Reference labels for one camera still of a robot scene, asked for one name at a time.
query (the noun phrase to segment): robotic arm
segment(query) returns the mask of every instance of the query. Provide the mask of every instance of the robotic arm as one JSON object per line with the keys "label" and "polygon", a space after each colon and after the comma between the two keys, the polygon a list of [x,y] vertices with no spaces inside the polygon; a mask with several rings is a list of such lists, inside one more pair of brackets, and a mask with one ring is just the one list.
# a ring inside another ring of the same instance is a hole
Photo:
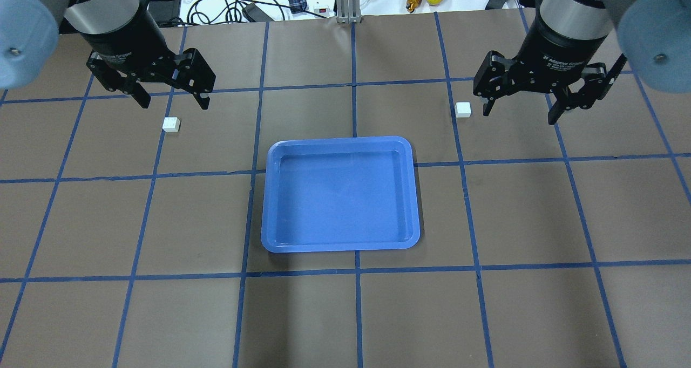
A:
{"label": "robotic arm", "polygon": [[66,17],[93,52],[86,63],[109,91],[131,95],[141,107],[151,97],[140,82],[163,82],[192,93],[209,107],[215,74],[197,49],[180,55],[165,43],[140,0],[0,0],[0,88],[36,78],[57,45]]}
{"label": "robotic arm", "polygon": [[[547,117],[553,125],[564,112],[603,99],[627,57],[650,87],[691,92],[691,0],[538,0],[534,6],[535,21],[518,55],[489,51],[477,71],[473,93],[485,102],[484,115],[503,96],[553,93]],[[608,72],[589,61],[613,26],[626,56]],[[572,92],[580,79],[583,86]]]}

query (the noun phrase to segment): rectangular blue tray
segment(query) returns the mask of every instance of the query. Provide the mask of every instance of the rectangular blue tray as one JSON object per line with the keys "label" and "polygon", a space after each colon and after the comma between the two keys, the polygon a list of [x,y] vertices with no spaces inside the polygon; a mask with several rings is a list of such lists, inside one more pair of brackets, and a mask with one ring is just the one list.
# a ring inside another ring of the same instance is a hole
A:
{"label": "rectangular blue tray", "polygon": [[281,141],[269,149],[267,250],[405,249],[419,237],[412,148],[402,137]]}

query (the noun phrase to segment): white cube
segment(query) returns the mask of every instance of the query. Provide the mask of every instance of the white cube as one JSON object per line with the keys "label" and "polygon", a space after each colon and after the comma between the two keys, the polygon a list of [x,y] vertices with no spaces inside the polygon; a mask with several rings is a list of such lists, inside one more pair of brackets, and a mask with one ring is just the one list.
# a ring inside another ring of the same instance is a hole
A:
{"label": "white cube", "polygon": [[180,119],[177,117],[165,117],[163,119],[163,130],[165,132],[177,132],[180,130]]}
{"label": "white cube", "polygon": [[456,119],[468,118],[471,116],[471,103],[456,103]]}

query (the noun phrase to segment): metal post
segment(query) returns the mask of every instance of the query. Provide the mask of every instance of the metal post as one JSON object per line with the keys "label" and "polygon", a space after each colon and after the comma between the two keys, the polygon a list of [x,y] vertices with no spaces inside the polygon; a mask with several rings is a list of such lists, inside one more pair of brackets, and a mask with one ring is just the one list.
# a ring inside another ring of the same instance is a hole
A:
{"label": "metal post", "polygon": [[338,12],[336,21],[339,23],[360,22],[360,0],[336,0]]}

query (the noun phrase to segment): plastic tray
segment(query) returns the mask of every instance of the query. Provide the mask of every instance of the plastic tray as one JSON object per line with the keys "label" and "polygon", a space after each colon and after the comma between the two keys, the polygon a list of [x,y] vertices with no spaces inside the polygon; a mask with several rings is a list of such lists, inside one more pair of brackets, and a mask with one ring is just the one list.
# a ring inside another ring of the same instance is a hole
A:
{"label": "plastic tray", "polygon": [[269,149],[267,250],[405,249],[419,237],[412,148],[402,137],[281,141]]}

